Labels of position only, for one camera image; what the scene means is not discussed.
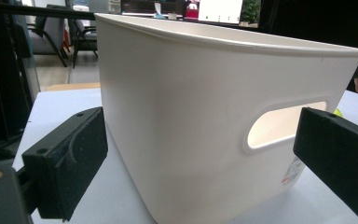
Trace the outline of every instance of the label sticker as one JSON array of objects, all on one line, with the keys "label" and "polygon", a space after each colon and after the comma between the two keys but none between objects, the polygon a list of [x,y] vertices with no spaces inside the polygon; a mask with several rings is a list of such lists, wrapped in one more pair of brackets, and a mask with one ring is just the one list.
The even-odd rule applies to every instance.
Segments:
[{"label": "label sticker", "polygon": [[284,178],[282,180],[282,185],[287,185],[296,180],[296,178],[301,174],[302,170],[304,169],[305,164],[301,161],[298,157],[295,157],[290,164],[289,168],[286,171],[286,174],[284,175]]}]

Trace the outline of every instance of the tiled floor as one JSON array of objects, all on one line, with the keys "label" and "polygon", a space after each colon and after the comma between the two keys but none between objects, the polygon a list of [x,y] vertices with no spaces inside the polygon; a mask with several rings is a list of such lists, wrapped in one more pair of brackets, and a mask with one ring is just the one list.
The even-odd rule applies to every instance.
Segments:
[{"label": "tiled floor", "polygon": [[98,59],[92,51],[79,51],[75,68],[72,68],[72,50],[64,67],[56,55],[35,55],[36,72],[41,91],[57,84],[99,82]]}]

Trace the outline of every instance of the white plastic bin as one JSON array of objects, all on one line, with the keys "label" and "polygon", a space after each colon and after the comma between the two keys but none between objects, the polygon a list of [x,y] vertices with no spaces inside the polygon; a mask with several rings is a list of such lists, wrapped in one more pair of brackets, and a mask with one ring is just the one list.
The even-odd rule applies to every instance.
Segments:
[{"label": "white plastic bin", "polygon": [[107,127],[159,224],[224,223],[292,187],[300,108],[333,111],[358,64],[353,48],[96,18]]}]

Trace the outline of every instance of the bin rim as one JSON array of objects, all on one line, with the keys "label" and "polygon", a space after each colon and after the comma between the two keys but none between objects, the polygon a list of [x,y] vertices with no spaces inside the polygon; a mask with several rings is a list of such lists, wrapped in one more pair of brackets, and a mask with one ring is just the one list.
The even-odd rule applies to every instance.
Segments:
[{"label": "bin rim", "polygon": [[[183,22],[183,21],[158,20],[154,18],[122,16],[122,15],[112,15],[112,14],[104,14],[104,13],[95,13],[95,18],[97,20],[99,19],[102,21],[107,21],[115,25],[121,26],[123,28],[132,29],[156,37],[182,41],[187,43],[194,43],[194,44],[197,43],[201,45],[212,44],[212,45],[226,47],[226,48],[233,47],[236,50],[239,50],[239,48],[244,50],[254,50],[260,53],[264,51],[265,53],[268,54],[275,52],[275,53],[290,53],[295,55],[311,54],[311,55],[320,55],[320,56],[331,55],[331,56],[339,56],[339,57],[358,57],[358,48],[328,44],[328,43],[317,42],[317,41],[309,41],[309,40],[280,36],[280,35],[268,35],[268,34],[250,32],[250,31],[241,31],[244,33],[252,33],[253,35],[260,35],[260,36],[267,35],[270,37],[280,38],[282,40],[318,44],[318,45],[326,46],[326,48],[303,47],[303,46],[293,46],[293,45],[289,46],[289,45],[282,45],[282,44],[263,44],[263,43],[249,42],[249,41],[236,41],[227,38],[224,39],[224,38],[209,37],[205,35],[192,35],[189,33],[173,32],[166,29],[157,28],[155,26],[142,25],[139,23],[124,21],[124,20],[126,20],[127,18],[132,18],[139,21],[142,20],[156,20],[156,22]],[[189,22],[188,24],[197,25],[197,26],[210,26],[207,24],[194,23],[194,22]],[[238,30],[229,29],[225,27],[215,26],[214,28],[221,29],[221,30],[229,30],[230,32],[238,32]]]}]

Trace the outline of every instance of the table surface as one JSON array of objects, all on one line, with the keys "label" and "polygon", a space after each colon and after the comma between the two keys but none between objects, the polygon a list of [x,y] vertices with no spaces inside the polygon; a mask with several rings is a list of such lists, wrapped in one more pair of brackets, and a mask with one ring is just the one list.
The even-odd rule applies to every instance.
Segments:
[{"label": "table surface", "polygon": [[[101,90],[40,92],[34,103],[13,167],[22,166],[21,154],[79,111],[101,106]],[[346,91],[338,105],[345,119],[358,124],[358,94]],[[109,152],[89,185],[70,223],[156,223],[148,213],[108,133]],[[32,214],[35,224],[62,223]],[[309,168],[285,193],[228,221],[230,224],[302,223],[356,224],[358,217]]]}]

